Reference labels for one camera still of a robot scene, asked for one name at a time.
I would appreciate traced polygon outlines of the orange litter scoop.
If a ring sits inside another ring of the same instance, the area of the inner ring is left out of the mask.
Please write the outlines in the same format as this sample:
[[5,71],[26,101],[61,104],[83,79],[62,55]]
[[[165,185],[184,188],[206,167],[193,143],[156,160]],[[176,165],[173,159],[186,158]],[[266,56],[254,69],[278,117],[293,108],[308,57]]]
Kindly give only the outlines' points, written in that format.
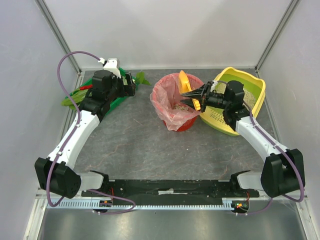
[[181,70],[178,74],[178,84],[177,85],[178,85],[178,89],[179,89],[179,94],[190,92],[192,90],[189,78],[183,70]]

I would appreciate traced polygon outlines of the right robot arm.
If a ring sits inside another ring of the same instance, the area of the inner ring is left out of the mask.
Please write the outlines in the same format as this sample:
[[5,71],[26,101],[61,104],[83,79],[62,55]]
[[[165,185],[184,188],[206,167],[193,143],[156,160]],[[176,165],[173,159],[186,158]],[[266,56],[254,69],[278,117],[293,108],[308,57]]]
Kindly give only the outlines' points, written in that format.
[[305,175],[303,155],[298,149],[288,149],[277,142],[254,118],[250,107],[244,102],[244,85],[231,80],[225,85],[224,93],[212,89],[215,81],[209,81],[197,89],[191,89],[188,80],[179,80],[178,88],[182,103],[204,112],[207,107],[222,109],[225,123],[241,135],[263,159],[261,172],[244,171],[236,174],[241,189],[264,191],[270,198],[300,191],[295,202],[304,199]]

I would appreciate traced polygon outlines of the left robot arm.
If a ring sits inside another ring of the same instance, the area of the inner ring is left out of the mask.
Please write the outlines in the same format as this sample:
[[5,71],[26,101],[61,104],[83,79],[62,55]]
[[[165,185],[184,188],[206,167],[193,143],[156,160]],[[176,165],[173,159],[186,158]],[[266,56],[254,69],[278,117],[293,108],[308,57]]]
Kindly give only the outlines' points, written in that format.
[[58,146],[34,164],[41,189],[71,199],[79,191],[99,189],[106,175],[97,171],[76,173],[75,162],[93,130],[100,124],[111,104],[123,97],[133,97],[136,84],[129,72],[116,76],[109,70],[97,70],[92,86],[80,102],[79,113]]

